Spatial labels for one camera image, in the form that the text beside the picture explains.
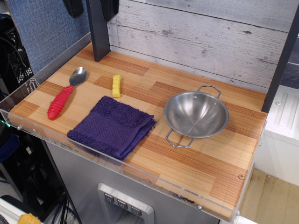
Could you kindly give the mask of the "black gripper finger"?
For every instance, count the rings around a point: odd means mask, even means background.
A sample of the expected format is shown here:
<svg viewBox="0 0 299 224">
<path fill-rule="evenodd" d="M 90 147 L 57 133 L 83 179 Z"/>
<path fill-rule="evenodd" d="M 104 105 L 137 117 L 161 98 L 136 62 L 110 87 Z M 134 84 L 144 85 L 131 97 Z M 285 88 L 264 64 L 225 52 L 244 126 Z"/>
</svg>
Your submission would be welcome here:
<svg viewBox="0 0 299 224">
<path fill-rule="evenodd" d="M 82 0 L 63 0 L 63 3 L 72 18 L 79 17 L 84 11 Z"/>
<path fill-rule="evenodd" d="M 105 21 L 108 22 L 119 12 L 119 0 L 101 0 Z"/>
</svg>

